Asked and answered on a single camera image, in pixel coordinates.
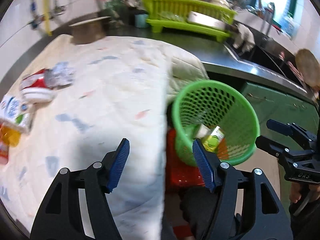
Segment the sink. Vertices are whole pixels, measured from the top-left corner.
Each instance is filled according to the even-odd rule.
[[[293,74],[290,70],[286,61],[279,59],[277,56],[265,51],[260,46],[255,45],[250,52],[242,53],[242,46],[238,49],[235,49],[232,44],[233,40],[228,39],[227,44],[229,48],[231,48],[235,54],[242,60],[247,60],[258,64],[268,70],[272,70],[273,72],[277,73],[280,76],[283,76],[290,81],[294,82],[295,84],[302,86],[299,79]]]

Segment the cabinet handle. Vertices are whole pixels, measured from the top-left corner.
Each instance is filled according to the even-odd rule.
[[[253,95],[250,94],[250,93],[248,93],[247,95],[248,95],[249,97],[252,97],[252,98],[255,98],[255,99],[267,100],[266,97],[264,97],[264,98],[258,98],[258,97],[253,96]]]

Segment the black pants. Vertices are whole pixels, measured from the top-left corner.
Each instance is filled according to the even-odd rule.
[[[189,223],[191,232],[196,240],[201,239],[208,222],[211,218],[212,210],[215,208],[218,196],[210,193],[205,187],[192,187],[184,194],[181,194],[180,209],[183,218]],[[230,236],[236,235],[237,219],[234,218]],[[163,217],[161,240],[176,240],[173,230]]]

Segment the green cabinet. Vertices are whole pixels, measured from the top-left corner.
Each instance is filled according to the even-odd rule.
[[[295,123],[314,134],[317,133],[319,116],[317,109],[312,104],[251,83],[246,83],[241,93],[247,98],[257,114],[261,135],[281,143],[289,149],[299,150],[300,146],[290,137],[269,130],[266,126],[267,121],[274,119],[282,123]],[[279,173],[281,202],[288,212],[291,183],[284,180],[284,169],[281,166],[279,166]]]

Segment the yellow hose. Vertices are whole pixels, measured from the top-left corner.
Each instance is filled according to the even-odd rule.
[[[44,29],[49,36],[52,36],[52,32],[50,30],[50,0],[43,0],[43,10],[44,10]]]

